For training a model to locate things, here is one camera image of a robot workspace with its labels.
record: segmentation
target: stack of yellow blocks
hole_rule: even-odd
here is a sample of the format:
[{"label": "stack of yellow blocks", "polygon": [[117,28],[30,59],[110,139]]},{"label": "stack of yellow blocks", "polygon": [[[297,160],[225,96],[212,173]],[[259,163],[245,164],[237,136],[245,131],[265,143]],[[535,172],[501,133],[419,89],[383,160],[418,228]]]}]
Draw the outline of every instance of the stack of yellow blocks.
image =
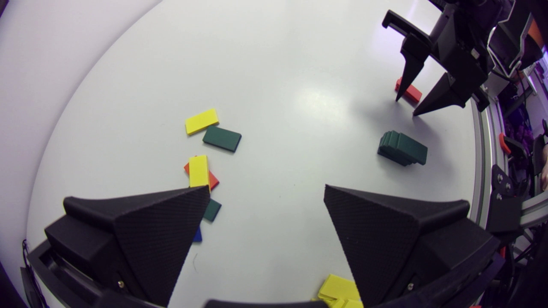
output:
[{"label": "stack of yellow blocks", "polygon": [[331,274],[319,289],[318,298],[330,308],[363,308],[355,282]]}]

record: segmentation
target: rectangular block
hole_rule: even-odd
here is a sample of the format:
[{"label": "rectangular block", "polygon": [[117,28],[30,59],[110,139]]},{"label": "rectangular block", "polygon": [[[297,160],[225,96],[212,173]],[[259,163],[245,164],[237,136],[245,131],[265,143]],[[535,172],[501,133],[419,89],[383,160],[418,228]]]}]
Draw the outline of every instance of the rectangular block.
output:
[{"label": "rectangular block", "polygon": [[185,128],[188,135],[199,132],[202,129],[210,125],[219,124],[219,119],[217,118],[217,112],[215,109],[210,109],[206,112],[202,112],[199,115],[195,115],[191,118],[186,119]]},{"label": "rectangular block", "polygon": [[383,137],[384,141],[381,141],[381,146],[377,150],[377,154],[384,156],[402,166],[407,166],[412,161],[409,161],[406,159],[400,151],[396,149],[396,146],[398,144],[399,140],[399,133],[395,131],[390,131],[385,134],[385,137]]},{"label": "rectangular block", "polygon": [[209,186],[209,170],[207,166],[207,156],[194,156],[189,159],[189,179],[190,187]]},{"label": "rectangular block", "polygon": [[363,303],[359,300],[347,299],[343,308],[363,308]]},{"label": "rectangular block", "polygon": [[196,231],[196,234],[194,235],[194,239],[192,241],[195,243],[199,243],[202,241],[202,231],[200,230],[200,227],[198,227],[198,230]]},{"label": "rectangular block", "polygon": [[359,300],[358,287],[354,281],[329,274],[322,287],[319,289],[318,297],[327,296],[334,299]]},{"label": "rectangular block", "polygon": [[379,149],[377,150],[377,154],[379,154],[380,156],[383,156],[383,157],[385,157],[385,158],[388,158],[388,159],[390,159],[391,161],[396,162],[396,163],[398,163],[398,164],[400,164],[400,165],[402,165],[402,166],[404,166],[404,167],[411,164],[409,161],[407,161],[407,160],[405,160],[405,159],[403,159],[403,158],[401,158],[401,157],[397,157],[397,156],[394,156],[394,155],[392,155],[392,154],[390,154],[390,153],[388,153],[388,152],[383,151],[382,148],[379,148]]},{"label": "rectangular block", "polygon": [[221,203],[213,199],[210,199],[209,204],[207,205],[207,208],[205,209],[204,218],[206,220],[213,222],[215,220],[215,217],[217,217],[217,213],[219,212],[219,209],[221,209]]},{"label": "rectangular block", "polygon": [[210,126],[205,132],[203,142],[218,146],[222,149],[236,152],[242,134],[231,132],[230,130],[222,129],[216,126]]},{"label": "rectangular block", "polygon": [[422,145],[420,142],[404,135],[399,135],[398,145],[396,148],[404,152],[408,159],[417,161],[419,164],[426,164],[426,155],[428,154],[428,148]]},{"label": "rectangular block", "polygon": [[[189,163],[186,163],[186,165],[183,167],[186,174],[190,174],[189,172]],[[215,175],[213,175],[213,173],[211,173],[211,171],[209,171],[209,187],[211,187],[210,190],[213,190],[213,188],[217,187],[217,185],[219,184],[219,180],[217,179],[217,177]]]},{"label": "rectangular block", "polygon": [[[399,86],[402,84],[402,78],[400,77],[398,81],[396,81],[396,91],[399,90]],[[410,99],[415,104],[420,101],[420,98],[423,94],[417,90],[412,84],[407,88],[406,92],[403,94],[406,98]]]}]

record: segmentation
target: white table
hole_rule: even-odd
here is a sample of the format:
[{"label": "white table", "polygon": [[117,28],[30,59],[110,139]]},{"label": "white table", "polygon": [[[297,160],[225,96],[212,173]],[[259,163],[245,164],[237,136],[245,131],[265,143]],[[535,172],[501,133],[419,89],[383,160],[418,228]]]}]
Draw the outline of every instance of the white table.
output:
[{"label": "white table", "polygon": [[[413,118],[412,106],[394,102],[403,37],[381,26],[388,9],[426,32],[439,16],[424,0],[160,3],[105,53],[62,114],[32,193],[31,248],[64,214],[64,197],[187,187],[183,165],[205,154],[222,208],[202,222],[204,240],[190,249],[170,306],[303,301],[329,273],[352,278],[324,184],[472,201],[470,103]],[[442,72],[428,59],[414,85],[426,94]],[[212,107],[220,127],[243,135],[234,154],[184,133],[185,118]],[[388,130],[428,146],[427,164],[377,155]]]}]

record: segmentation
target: metal frame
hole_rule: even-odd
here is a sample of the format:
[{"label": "metal frame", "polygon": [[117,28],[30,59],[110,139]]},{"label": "metal frame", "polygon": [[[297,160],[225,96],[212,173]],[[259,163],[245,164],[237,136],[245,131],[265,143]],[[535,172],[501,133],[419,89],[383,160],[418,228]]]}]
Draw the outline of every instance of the metal frame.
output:
[{"label": "metal frame", "polygon": [[[499,134],[504,132],[504,122],[498,102],[483,112],[472,106],[476,141],[476,177],[469,218],[486,228],[491,196],[491,167],[497,164],[508,174],[508,158],[499,146]],[[528,228],[548,220],[548,191],[522,203],[520,226]]]},{"label": "metal frame", "polygon": [[508,158],[498,146],[499,134],[504,132],[504,122],[498,102],[479,112],[472,104],[472,117],[476,141],[476,177],[469,218],[486,228],[491,196],[491,167],[495,164],[508,173]]}]

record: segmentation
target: textured black surface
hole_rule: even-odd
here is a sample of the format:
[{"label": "textured black surface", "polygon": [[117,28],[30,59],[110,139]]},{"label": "textured black surface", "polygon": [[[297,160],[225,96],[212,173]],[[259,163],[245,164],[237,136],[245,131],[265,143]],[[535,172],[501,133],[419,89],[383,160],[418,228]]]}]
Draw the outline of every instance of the textured black surface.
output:
[{"label": "textured black surface", "polygon": [[209,203],[206,186],[105,200],[74,197],[67,215],[113,232],[149,301],[167,306]]},{"label": "textured black surface", "polygon": [[467,201],[425,202],[326,185],[324,202],[364,304],[380,303],[418,237],[465,218]]},{"label": "textured black surface", "polygon": [[327,308],[322,301],[307,301],[304,303],[287,304],[250,304],[250,303],[231,303],[228,301],[210,300],[204,308]]}]

